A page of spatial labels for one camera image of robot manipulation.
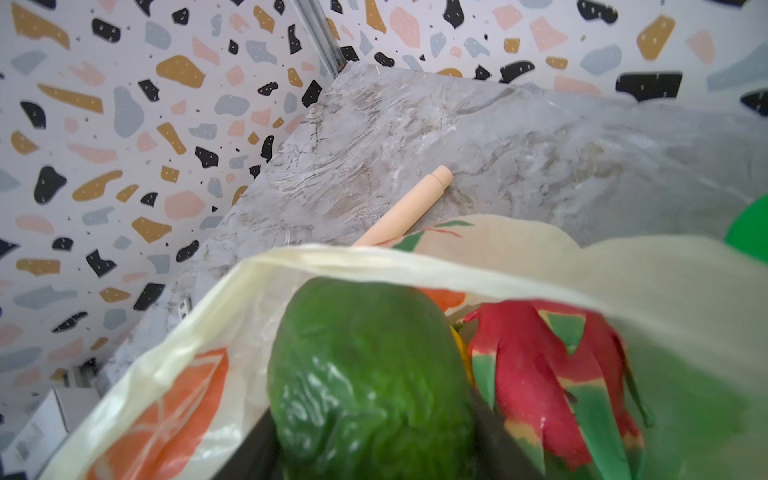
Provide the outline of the cream plastic bag orange print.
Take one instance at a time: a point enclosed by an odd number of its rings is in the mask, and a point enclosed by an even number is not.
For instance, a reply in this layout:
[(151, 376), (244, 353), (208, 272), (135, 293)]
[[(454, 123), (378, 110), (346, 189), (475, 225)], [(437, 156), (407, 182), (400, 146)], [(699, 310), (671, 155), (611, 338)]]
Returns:
[(295, 292), (327, 277), (413, 287), (456, 324), (484, 303), (602, 314), (625, 342), (652, 427), (638, 479), (767, 475), (767, 267), (720, 240), (582, 247), (561, 229), (458, 217), (377, 247), (305, 244), (242, 260), (137, 359), (44, 470), (47, 479), (213, 479), (270, 403), (268, 363)]

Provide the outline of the pink dragon fruit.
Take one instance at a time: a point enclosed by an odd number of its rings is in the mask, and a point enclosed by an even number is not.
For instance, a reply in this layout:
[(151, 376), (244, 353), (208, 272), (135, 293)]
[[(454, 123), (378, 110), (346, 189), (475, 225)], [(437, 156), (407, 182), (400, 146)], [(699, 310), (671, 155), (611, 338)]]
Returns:
[(624, 340), (595, 311), (545, 300), (484, 303), (457, 322), (475, 322), (467, 358), (484, 402), (540, 473), (546, 459), (603, 479), (638, 479), (645, 441), (643, 401)]

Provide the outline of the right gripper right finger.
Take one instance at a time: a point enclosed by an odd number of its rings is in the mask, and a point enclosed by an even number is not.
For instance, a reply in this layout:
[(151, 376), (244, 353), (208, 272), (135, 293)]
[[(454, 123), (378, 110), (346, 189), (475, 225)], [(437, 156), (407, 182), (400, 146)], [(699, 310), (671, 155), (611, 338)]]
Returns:
[(539, 470), (479, 395), (472, 396), (472, 407), (475, 456), (472, 479), (539, 479)]

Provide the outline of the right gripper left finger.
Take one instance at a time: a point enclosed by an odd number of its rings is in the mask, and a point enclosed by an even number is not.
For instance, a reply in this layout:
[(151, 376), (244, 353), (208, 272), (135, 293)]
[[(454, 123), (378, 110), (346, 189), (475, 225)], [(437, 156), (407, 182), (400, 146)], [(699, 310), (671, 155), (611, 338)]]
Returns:
[(213, 480), (281, 480), (281, 448), (267, 408)]

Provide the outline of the yellow banana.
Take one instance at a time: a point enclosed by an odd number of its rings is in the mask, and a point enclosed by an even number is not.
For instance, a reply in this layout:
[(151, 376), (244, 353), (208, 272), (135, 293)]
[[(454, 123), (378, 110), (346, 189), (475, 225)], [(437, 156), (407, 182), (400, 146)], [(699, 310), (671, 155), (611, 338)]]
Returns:
[(461, 335), (456, 329), (451, 328), (451, 333), (453, 334), (453, 338), (459, 350), (462, 364), (467, 374), (468, 381), (471, 385), (475, 386), (476, 382), (473, 375), (472, 362), (471, 362), (471, 356), (468, 350), (468, 345), (465, 343), (465, 341), (462, 339)]

